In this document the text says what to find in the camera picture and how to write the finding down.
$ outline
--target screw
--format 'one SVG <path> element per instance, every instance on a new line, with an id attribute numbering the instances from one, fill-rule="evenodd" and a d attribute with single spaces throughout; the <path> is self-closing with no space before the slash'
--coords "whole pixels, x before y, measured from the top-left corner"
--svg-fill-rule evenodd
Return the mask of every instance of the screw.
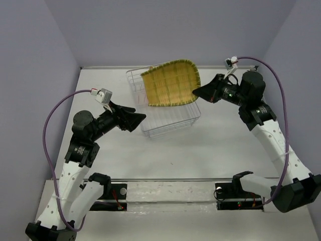
<path id="1" fill-rule="evenodd" d="M 127 193 L 127 189 L 123 187 L 123 188 L 120 189 L 119 192 L 120 192 L 121 195 L 124 196 L 124 195 L 126 195 L 126 193 Z"/>

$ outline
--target white cable clip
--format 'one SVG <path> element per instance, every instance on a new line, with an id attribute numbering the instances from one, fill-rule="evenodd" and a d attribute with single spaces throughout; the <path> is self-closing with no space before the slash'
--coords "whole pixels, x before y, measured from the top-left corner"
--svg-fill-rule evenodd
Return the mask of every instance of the white cable clip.
<path id="1" fill-rule="evenodd" d="M 275 162 L 275 161 L 281 159 L 282 157 L 285 157 L 287 154 L 290 155 L 290 154 L 292 154 L 292 153 L 294 153 L 294 151 L 288 151 L 288 152 L 282 153 L 282 154 L 279 155 L 277 158 L 275 158 L 272 162 Z"/>
<path id="2" fill-rule="evenodd" d="M 238 62 L 238 59 L 236 56 L 233 56 L 232 58 L 228 58 L 224 61 L 225 67 L 227 69 L 227 72 L 224 75 L 224 79 L 236 71 L 236 69 L 238 68 L 236 64 L 237 62 Z"/>
<path id="3" fill-rule="evenodd" d="M 57 195 L 52 195 L 52 197 L 59 200 L 67 200 L 66 198 L 58 197 Z"/>

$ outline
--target red wire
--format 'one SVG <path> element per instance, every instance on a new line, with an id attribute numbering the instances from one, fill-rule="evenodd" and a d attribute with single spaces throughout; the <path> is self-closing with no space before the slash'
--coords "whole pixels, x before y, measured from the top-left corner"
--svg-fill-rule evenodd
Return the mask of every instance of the red wire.
<path id="1" fill-rule="evenodd" d="M 115 189 L 112 190 L 112 195 L 113 195 L 114 199 L 115 199 L 116 202 L 117 202 L 117 206 L 118 206 L 118 207 L 121 207 L 121 205 L 120 205 L 120 203 L 119 203 L 119 201 L 118 201 L 118 198 L 117 198 Z"/>
<path id="2" fill-rule="evenodd" d="M 253 205 L 255 206 L 255 194 L 253 192 L 251 192 L 251 195 L 253 197 Z"/>

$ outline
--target white table surface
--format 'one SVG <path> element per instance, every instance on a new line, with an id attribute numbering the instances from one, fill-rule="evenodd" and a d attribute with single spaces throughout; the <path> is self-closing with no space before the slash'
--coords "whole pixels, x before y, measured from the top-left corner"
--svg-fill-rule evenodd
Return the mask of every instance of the white table surface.
<path id="1" fill-rule="evenodd" d="M 77 90 L 106 88 L 113 92 L 114 103 L 134 107 L 127 70 L 83 69 Z M 239 79 L 244 71 L 236 72 Z M 223 72 L 200 67 L 202 85 Z M 225 101 L 210 104 L 202 99 L 198 99 L 197 104 L 201 117 L 196 123 L 164 138 L 150 140 L 140 128 L 133 133 L 113 129 L 97 141 L 100 151 L 86 177 L 99 172 L 120 179 L 231 178 L 246 170 L 259 176 L 277 177 L 265 150 L 239 118 L 237 106 Z M 90 94 L 74 97 L 56 166 L 57 175 L 61 173 L 72 136 L 73 116 L 84 109 L 94 116 L 103 112 Z"/>
<path id="2" fill-rule="evenodd" d="M 53 190 L 53 181 L 47 181 L 37 217 Z M 318 240 L 306 206 L 288 213 L 271 204 L 264 212 L 218 211 L 213 190 L 214 182 L 129 182 L 128 211 L 88 212 L 76 241 Z"/>

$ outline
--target cable connector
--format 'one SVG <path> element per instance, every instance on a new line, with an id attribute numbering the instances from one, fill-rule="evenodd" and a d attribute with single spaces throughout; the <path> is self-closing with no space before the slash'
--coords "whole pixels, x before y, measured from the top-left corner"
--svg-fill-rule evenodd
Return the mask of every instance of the cable connector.
<path id="1" fill-rule="evenodd" d="M 236 69 L 237 69 L 237 64 L 236 63 L 237 62 L 239 62 L 239 61 L 238 61 L 236 56 L 233 56 L 232 58 L 228 58 L 228 59 L 226 59 L 224 61 L 224 65 L 225 65 L 225 67 L 227 69 L 227 72 L 224 75 L 224 79 L 227 76 L 229 76 L 230 74 L 233 74 L 236 71 Z"/>
<path id="2" fill-rule="evenodd" d="M 101 103 L 102 105 L 108 105 L 112 96 L 112 92 L 107 89 L 101 89 L 98 91 L 96 96 L 96 101 Z"/>
<path id="3" fill-rule="evenodd" d="M 96 96 L 98 94 L 99 90 L 98 89 L 91 89 L 91 92 L 90 94 L 93 95 L 93 96 Z"/>

